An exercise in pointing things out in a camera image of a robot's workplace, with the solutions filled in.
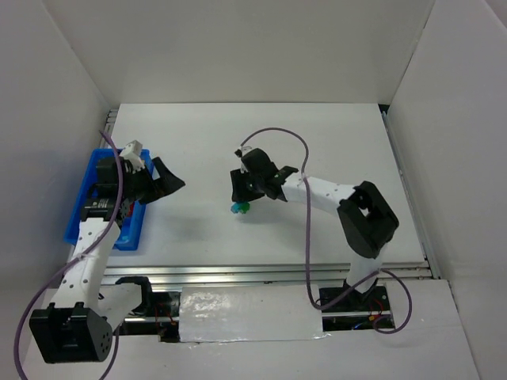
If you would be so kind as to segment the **long red lego brick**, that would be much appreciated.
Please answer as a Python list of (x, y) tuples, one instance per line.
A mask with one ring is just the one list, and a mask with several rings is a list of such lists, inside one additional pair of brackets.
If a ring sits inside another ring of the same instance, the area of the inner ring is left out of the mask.
[(132, 216), (134, 208), (134, 203), (129, 199), (125, 199), (120, 205), (120, 209), (118, 211), (118, 215), (121, 219), (130, 218)]

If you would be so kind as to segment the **small green lego brick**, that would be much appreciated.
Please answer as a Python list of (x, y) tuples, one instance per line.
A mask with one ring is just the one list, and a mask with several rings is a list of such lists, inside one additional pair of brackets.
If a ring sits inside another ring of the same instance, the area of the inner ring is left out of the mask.
[(238, 213), (239, 214), (246, 214), (250, 209), (250, 204), (248, 202), (245, 203), (238, 203)]

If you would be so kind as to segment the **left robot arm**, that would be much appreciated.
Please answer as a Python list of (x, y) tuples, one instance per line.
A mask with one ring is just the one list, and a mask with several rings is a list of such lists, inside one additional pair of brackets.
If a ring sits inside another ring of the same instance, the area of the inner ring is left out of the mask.
[(74, 265), (63, 275), (54, 297), (36, 309), (29, 327), (44, 362), (102, 362), (112, 349), (114, 331), (130, 314), (152, 310), (146, 276), (125, 276), (101, 289), (109, 255), (129, 218), (132, 205), (146, 205), (185, 186), (160, 158), (154, 171), (141, 158), (105, 156), (95, 165), (94, 180), (81, 202)]

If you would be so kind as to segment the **aluminium front rail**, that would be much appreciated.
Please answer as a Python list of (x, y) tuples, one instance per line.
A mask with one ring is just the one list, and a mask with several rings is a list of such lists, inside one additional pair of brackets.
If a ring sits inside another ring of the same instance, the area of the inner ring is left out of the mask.
[[(387, 269), (403, 279), (433, 277), (427, 263), (392, 264)], [(311, 280), (315, 283), (342, 281), (349, 272), (346, 264), (312, 264)], [(110, 267), (105, 269), (100, 284), (113, 285), (127, 276), (146, 276), (154, 287), (169, 288), (184, 285), (248, 285), (272, 283), (304, 283), (303, 264), (203, 266), (203, 267)]]

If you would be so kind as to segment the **blue compartment bin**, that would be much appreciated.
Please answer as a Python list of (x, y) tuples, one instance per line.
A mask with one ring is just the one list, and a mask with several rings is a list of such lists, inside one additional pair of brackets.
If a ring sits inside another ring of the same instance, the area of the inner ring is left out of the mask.
[[(97, 148), (90, 155), (85, 175), (82, 179), (79, 193), (74, 203), (70, 220), (67, 224), (63, 240), (67, 244), (76, 245), (79, 234), (80, 210), (86, 199), (86, 193), (89, 188), (97, 181), (96, 164), (102, 159), (113, 157), (110, 148)], [(120, 236), (114, 245), (115, 250), (134, 251), (139, 245), (140, 234), (143, 225), (143, 218), (146, 206), (135, 202), (131, 207), (131, 212), (120, 228)]]

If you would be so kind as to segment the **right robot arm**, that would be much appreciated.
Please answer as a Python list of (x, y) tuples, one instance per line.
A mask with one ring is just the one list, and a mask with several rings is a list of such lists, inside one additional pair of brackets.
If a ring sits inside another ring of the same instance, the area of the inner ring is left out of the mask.
[(231, 171), (232, 212), (246, 213), (250, 202), (266, 196), (306, 206), (305, 280), (311, 280), (311, 211), (324, 211), (339, 219), (349, 248), (356, 254), (350, 263), (341, 295), (329, 302), (313, 301), (321, 311), (344, 299), (364, 302), (374, 291), (385, 246), (394, 237), (399, 220), (379, 189), (369, 181), (359, 185), (337, 184), (309, 177), (304, 168), (278, 168), (259, 148), (235, 151), (241, 165)]

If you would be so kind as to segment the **white taped panel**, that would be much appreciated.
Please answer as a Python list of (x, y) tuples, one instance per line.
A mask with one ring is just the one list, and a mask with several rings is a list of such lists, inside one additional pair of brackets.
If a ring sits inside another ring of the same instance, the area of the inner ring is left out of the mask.
[(184, 287), (179, 335), (185, 343), (314, 340), (322, 314), (303, 285)]

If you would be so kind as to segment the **long teal lego brick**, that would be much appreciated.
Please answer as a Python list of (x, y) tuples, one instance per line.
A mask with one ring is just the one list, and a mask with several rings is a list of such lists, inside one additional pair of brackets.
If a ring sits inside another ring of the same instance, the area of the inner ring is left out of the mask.
[(233, 203), (231, 205), (231, 212), (233, 214), (243, 214), (244, 213), (244, 204), (243, 203)]

